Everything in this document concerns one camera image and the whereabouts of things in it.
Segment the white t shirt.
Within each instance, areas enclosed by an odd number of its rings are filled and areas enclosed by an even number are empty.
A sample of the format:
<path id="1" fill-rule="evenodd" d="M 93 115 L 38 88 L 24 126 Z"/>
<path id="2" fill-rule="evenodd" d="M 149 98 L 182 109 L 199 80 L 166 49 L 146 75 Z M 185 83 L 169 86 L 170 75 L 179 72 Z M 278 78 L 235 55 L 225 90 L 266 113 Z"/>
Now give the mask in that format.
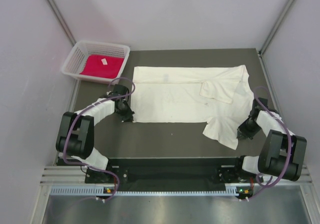
<path id="1" fill-rule="evenodd" d="M 137 123 L 206 123 L 203 135 L 237 149 L 237 129 L 253 103 L 245 65 L 186 68 L 143 67 L 133 71 L 130 106 Z"/>

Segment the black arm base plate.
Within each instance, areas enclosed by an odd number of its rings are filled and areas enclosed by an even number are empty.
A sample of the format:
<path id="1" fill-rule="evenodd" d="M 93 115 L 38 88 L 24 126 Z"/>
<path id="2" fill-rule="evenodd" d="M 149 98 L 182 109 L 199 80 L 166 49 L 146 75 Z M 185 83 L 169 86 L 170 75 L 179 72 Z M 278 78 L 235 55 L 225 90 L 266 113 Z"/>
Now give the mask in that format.
<path id="1" fill-rule="evenodd" d="M 244 157 L 111 158 L 107 171 L 125 182 L 147 180 L 207 179 L 214 183 L 255 181 L 255 174 L 242 169 Z"/>

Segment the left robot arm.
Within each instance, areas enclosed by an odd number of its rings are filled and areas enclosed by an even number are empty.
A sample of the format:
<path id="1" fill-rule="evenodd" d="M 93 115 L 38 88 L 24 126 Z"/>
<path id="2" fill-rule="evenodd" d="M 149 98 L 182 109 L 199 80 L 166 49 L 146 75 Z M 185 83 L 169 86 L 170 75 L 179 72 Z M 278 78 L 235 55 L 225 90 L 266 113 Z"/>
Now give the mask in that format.
<path id="1" fill-rule="evenodd" d="M 80 166 L 95 171 L 102 182 L 113 178 L 118 183 L 113 169 L 109 167 L 109 159 L 94 147 L 94 131 L 99 122 L 113 114 L 119 115 L 122 122 L 133 122 L 134 111 L 128 104 L 130 95 L 128 87 L 116 84 L 112 91 L 87 107 L 62 115 L 55 148 L 62 153 L 65 163 L 70 163 L 66 156 L 71 156 L 79 161 Z"/>

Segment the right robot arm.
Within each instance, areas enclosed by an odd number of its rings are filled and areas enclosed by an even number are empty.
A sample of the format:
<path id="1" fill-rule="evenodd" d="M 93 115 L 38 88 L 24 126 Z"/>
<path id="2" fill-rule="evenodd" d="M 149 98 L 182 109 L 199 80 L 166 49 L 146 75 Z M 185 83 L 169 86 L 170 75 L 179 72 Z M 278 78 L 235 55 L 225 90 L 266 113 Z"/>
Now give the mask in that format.
<path id="1" fill-rule="evenodd" d="M 276 110 L 268 107 L 268 100 L 253 101 L 248 118 L 238 127 L 237 139 L 250 139 L 262 131 L 266 136 L 258 156 L 236 158 L 234 167 L 219 169 L 219 179 L 224 183 L 235 180 L 246 182 L 258 174 L 297 181 L 300 178 L 307 140 L 290 132 Z"/>

